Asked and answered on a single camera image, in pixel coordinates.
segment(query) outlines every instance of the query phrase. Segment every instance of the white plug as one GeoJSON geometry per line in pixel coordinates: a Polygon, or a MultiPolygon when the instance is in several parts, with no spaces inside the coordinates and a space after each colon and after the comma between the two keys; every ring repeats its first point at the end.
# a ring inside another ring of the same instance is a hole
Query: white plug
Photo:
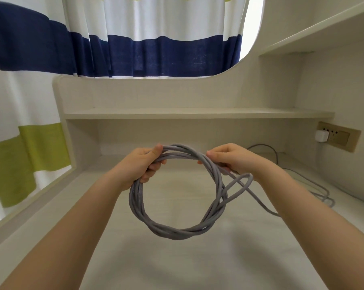
{"type": "Polygon", "coordinates": [[[317,142],[326,142],[328,140],[329,132],[325,130],[317,130],[315,132],[315,140],[317,142]]]}

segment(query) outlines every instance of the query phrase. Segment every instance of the cable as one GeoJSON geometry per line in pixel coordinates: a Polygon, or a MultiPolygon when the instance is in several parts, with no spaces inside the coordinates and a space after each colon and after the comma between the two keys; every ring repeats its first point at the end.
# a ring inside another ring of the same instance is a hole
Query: cable
{"type": "MultiPolygon", "coordinates": [[[[259,146],[259,145],[270,147],[275,152],[276,164],[279,163],[279,157],[278,157],[276,150],[269,145],[257,144],[257,145],[250,146],[248,148],[248,150],[255,146],[259,146]]],[[[183,239],[188,239],[192,236],[204,234],[205,232],[210,230],[210,228],[214,225],[215,221],[223,214],[226,204],[228,202],[232,201],[233,199],[235,199],[236,197],[238,197],[239,195],[241,195],[244,191],[247,191],[257,201],[257,203],[268,213],[270,213],[274,216],[280,217],[280,215],[278,213],[268,209],[267,206],[265,204],[263,204],[263,202],[257,197],[257,195],[255,195],[249,189],[249,186],[252,184],[252,181],[253,181],[253,175],[251,173],[245,173],[245,174],[242,174],[239,176],[235,176],[232,173],[225,170],[223,167],[213,163],[213,161],[211,161],[206,155],[199,153],[199,152],[195,151],[194,149],[192,149],[188,146],[185,146],[185,145],[181,145],[181,144],[164,146],[163,153],[154,161],[154,163],[157,163],[157,162],[160,162],[163,160],[167,160],[167,159],[176,159],[176,158],[201,161],[216,184],[216,198],[209,206],[209,209],[207,210],[207,212],[205,213],[204,217],[202,218],[202,220],[199,224],[197,224],[193,227],[190,227],[190,228],[186,228],[186,229],[175,229],[173,227],[154,222],[146,214],[146,211],[144,209],[144,202],[143,202],[143,184],[140,182],[140,179],[137,179],[133,183],[133,185],[131,186],[131,189],[130,189],[130,193],[129,193],[129,197],[128,197],[129,205],[130,205],[130,208],[131,208],[133,214],[139,220],[144,222],[147,225],[147,227],[154,234],[156,234],[160,237],[169,238],[169,239],[173,239],[173,240],[183,240],[183,239]],[[221,173],[227,174],[233,178],[233,180],[227,186],[225,186],[222,181],[221,173]],[[244,184],[241,181],[243,178],[248,179],[246,184],[244,184]],[[239,191],[237,191],[236,193],[234,193],[233,195],[228,197],[228,190],[236,183],[241,185],[242,188],[239,191]]],[[[304,179],[310,181],[311,183],[319,186],[326,192],[326,195],[323,195],[323,194],[318,194],[318,193],[310,191],[313,195],[320,198],[320,200],[322,200],[322,201],[330,200],[332,203],[330,205],[330,207],[332,207],[335,204],[335,201],[329,197],[330,192],[326,188],[324,188],[323,186],[315,183],[314,181],[304,177],[303,175],[301,175],[300,173],[298,173],[296,171],[293,171],[293,172],[302,176],[304,179]]]]}

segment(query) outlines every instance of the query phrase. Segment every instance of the forearm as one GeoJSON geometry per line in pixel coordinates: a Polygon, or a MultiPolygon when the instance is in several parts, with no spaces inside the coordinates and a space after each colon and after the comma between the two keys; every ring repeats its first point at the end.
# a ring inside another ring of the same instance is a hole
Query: forearm
{"type": "Polygon", "coordinates": [[[107,173],[30,251],[4,289],[78,289],[121,192],[107,173]]]}
{"type": "Polygon", "coordinates": [[[329,289],[364,289],[364,234],[276,165],[260,184],[329,289]]]}

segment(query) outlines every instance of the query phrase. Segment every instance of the person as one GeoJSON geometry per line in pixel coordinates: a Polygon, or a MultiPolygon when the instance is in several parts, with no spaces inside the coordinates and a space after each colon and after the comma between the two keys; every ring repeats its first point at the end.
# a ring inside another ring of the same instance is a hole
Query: person
{"type": "MultiPolygon", "coordinates": [[[[163,147],[137,148],[98,179],[25,256],[0,290],[78,289],[122,191],[160,168],[163,147]]],[[[250,172],[329,289],[364,290],[364,234],[271,161],[235,144],[206,154],[239,174],[250,172]]]]}

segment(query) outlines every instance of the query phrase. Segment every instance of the person's right hand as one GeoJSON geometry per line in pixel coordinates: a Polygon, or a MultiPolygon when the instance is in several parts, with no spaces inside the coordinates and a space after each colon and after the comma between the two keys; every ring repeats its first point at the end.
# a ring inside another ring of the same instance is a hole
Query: person's right hand
{"type": "Polygon", "coordinates": [[[234,143],[217,146],[207,151],[206,155],[215,163],[224,163],[229,172],[234,170],[238,174],[252,173],[256,181],[261,179],[265,168],[274,165],[266,158],[234,143]]]}

